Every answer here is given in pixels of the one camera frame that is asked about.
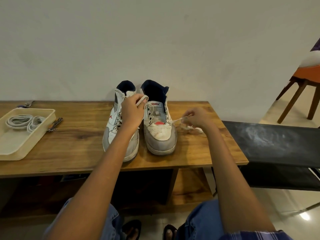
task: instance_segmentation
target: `white sneaker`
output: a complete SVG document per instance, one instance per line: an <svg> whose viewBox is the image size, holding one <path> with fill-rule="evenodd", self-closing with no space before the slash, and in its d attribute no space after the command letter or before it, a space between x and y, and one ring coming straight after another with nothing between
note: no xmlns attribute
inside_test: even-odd
<svg viewBox="0 0 320 240"><path fill-rule="evenodd" d="M106 129L104 131L103 139L102 139L102 145L103 145L104 151L106 151L108 146L111 144L112 140L114 139L114 137L118 132L119 127L122 124L121 103L123 102L125 97L130 97L135 93L137 93L136 88L134 84L130 81L122 81L115 89L114 105L113 105L113 108L111 109L109 121L106 125ZM127 162L134 159L134 157L138 153L138 148L139 148L139 133L137 130L134 133L134 135L131 137L123 162Z"/></svg>
<svg viewBox="0 0 320 240"><path fill-rule="evenodd" d="M152 80L146 80L140 93L149 97L144 107L144 138L148 150L155 155L167 155L174 152L177 143L177 131L167 106L169 87L163 87Z"/></svg>

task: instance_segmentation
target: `wooden chair leg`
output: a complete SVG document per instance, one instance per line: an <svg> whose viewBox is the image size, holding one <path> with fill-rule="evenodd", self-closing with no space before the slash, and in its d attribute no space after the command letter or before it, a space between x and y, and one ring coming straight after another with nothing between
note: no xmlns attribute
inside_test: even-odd
<svg viewBox="0 0 320 240"><path fill-rule="evenodd" d="M313 99L312 99L311 107L310 107L309 114L308 114L308 117L307 117L308 120L312 120L313 119L313 117L315 115L315 112L317 110L319 101L320 101L320 86L317 86L315 88L315 92L314 92L314 96L313 96Z"/></svg>
<svg viewBox="0 0 320 240"><path fill-rule="evenodd" d="M289 104L287 105L287 107L284 109L282 115L280 116L280 118L278 119L278 123L281 124L282 121L285 119L285 117L287 116L287 114L289 113L290 109L293 107L294 103L297 101L298 97L301 95L301 93L303 92L303 90L306 88L306 86L308 85L308 80L304 80L303 83L298 83L299 84L299 88L296 91L296 93L294 94L294 96L292 97L292 99L290 100Z"/></svg>
<svg viewBox="0 0 320 240"><path fill-rule="evenodd" d="M275 99L275 100L279 100L279 98L282 97L282 95L284 95L288 89L295 83L296 81L295 80L290 80L290 82L288 83L288 85L286 85L282 91L280 92L279 96Z"/></svg>

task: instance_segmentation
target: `person's left hand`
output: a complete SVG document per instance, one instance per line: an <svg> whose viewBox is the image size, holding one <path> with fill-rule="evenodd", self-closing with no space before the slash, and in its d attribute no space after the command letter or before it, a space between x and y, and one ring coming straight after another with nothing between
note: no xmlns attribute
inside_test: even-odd
<svg viewBox="0 0 320 240"><path fill-rule="evenodd" d="M121 128L126 128L130 132L134 133L139 127L143 115L144 115L144 105L146 104L146 99L143 100L138 106L136 103L143 97L143 94L136 93L133 96L126 97L121 103L122 106L122 126Z"/></svg>

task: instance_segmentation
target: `person's right arm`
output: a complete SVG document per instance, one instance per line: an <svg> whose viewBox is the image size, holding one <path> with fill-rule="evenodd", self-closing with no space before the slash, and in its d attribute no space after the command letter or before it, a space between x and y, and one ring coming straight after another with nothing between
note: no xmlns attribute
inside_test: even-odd
<svg viewBox="0 0 320 240"><path fill-rule="evenodd" d="M183 123L201 128L208 138L224 232L276 231L206 111L194 108L184 116Z"/></svg>

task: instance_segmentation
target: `forearm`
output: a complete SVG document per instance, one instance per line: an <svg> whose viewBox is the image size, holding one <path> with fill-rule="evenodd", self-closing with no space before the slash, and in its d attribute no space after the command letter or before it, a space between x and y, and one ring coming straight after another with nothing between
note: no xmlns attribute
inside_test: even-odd
<svg viewBox="0 0 320 240"><path fill-rule="evenodd" d="M267 213L235 164L219 129L210 124L204 131L209 141L224 231L275 231Z"/></svg>
<svg viewBox="0 0 320 240"><path fill-rule="evenodd" d="M132 134L120 129L97 167L57 218L48 238L99 239Z"/></svg>

